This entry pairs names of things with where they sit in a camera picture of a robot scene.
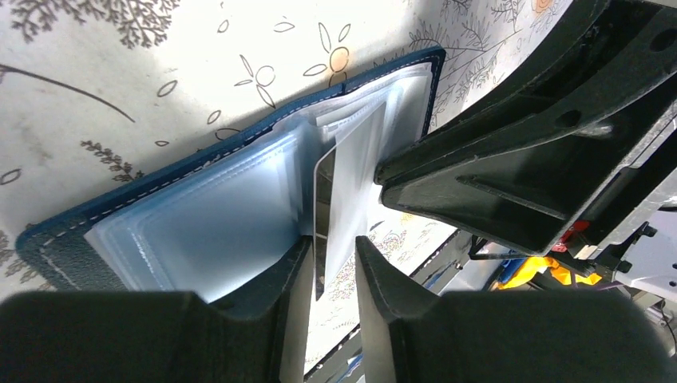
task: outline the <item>blue edge trim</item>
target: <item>blue edge trim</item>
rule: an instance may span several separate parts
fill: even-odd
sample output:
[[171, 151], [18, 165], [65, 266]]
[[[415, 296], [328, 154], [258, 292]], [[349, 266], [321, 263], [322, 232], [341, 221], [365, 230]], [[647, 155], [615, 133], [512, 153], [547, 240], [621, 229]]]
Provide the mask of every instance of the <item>blue edge trim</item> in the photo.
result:
[[[110, 274], [106, 274], [112, 273], [110, 269], [106, 270], [103, 274], [106, 274], [106, 278], [117, 279], [116, 282], [104, 281], [103, 283], [97, 283], [97, 281], [86, 281], [87, 278], [96, 279], [101, 277], [98, 272], [94, 273], [92, 268], [103, 267], [107, 269], [107, 266], [98, 257], [94, 249], [89, 247], [82, 238], [82, 235], [96, 222], [140, 198], [152, 194], [185, 176], [189, 176], [193, 172], [200, 170], [205, 163], [220, 160], [228, 154], [247, 146], [258, 136], [270, 132], [272, 125], [277, 121], [296, 110], [320, 101], [346, 95], [360, 86], [400, 68], [422, 62], [430, 62], [432, 64], [433, 80], [430, 90], [430, 102], [423, 123], [425, 135], [430, 126], [434, 95], [437, 92], [437, 83], [441, 75], [441, 67], [444, 64], [444, 60], [445, 51], [440, 47], [420, 50], [379, 65], [341, 84], [292, 101], [277, 109], [269, 116], [266, 116], [258, 123], [228, 137], [226, 140], [26, 229], [17, 238], [16, 251], [21, 259], [41, 273], [59, 290], [80, 290], [83, 286], [85, 288], [124, 289], [117, 277], [111, 277]], [[78, 247], [79, 252], [75, 254], [69, 253], [70, 242], [77, 242], [73, 246]], [[74, 263], [84, 263], [86, 266], [73, 267]]]

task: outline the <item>yellow object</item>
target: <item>yellow object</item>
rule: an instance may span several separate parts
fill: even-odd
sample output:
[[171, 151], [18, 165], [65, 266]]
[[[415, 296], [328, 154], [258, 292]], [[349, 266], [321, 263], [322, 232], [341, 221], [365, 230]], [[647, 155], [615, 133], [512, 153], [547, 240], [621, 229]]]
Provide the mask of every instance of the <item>yellow object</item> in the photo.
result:
[[[560, 263], [555, 259], [549, 257], [531, 257], [526, 259], [522, 266], [515, 271], [515, 274], [509, 281], [506, 283], [499, 283], [498, 290], [512, 289], [524, 285], [543, 267], [549, 268], [553, 278], [558, 280], [561, 284], [571, 284], [571, 272], [560, 266]], [[597, 274], [591, 274], [587, 278], [581, 277], [580, 275], [576, 276], [577, 283], [585, 283], [586, 285], [594, 285], [601, 279], [602, 277]]]

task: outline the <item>red object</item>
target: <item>red object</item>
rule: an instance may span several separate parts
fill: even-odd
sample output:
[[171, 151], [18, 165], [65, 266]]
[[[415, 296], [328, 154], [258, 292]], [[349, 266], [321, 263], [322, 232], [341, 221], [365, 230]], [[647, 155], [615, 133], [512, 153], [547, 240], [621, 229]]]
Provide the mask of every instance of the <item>red object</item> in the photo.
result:
[[555, 243], [555, 246], [552, 247], [552, 251], [564, 253], [566, 250], [568, 250], [567, 241], [572, 236], [572, 234], [581, 233], [583, 230], [587, 229], [588, 226], [590, 226], [589, 221], [580, 220], [574, 222], [573, 225], [560, 237], [560, 240]]

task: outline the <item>wallet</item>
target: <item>wallet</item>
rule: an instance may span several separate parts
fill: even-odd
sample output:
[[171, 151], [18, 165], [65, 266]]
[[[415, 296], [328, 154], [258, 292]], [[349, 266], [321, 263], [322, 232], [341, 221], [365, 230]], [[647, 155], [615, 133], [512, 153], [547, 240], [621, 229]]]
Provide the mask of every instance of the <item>wallet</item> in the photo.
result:
[[58, 290], [194, 290], [212, 302], [314, 237], [315, 293], [370, 227], [379, 161], [428, 132], [445, 51], [299, 98], [213, 146], [24, 231]]

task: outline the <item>screw hole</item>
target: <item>screw hole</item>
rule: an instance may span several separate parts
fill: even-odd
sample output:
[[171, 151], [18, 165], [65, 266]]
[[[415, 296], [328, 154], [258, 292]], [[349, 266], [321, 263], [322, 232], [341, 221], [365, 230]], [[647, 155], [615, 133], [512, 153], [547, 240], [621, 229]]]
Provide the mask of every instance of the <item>screw hole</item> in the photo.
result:
[[651, 48], [651, 51], [653, 52], [661, 52], [670, 48], [672, 44], [675, 44], [675, 40], [677, 40], [676, 29], [664, 30], [651, 40], [649, 48]]
[[570, 110], [557, 117], [555, 120], [555, 127], [557, 128], [572, 128], [578, 124], [583, 115], [577, 110]]

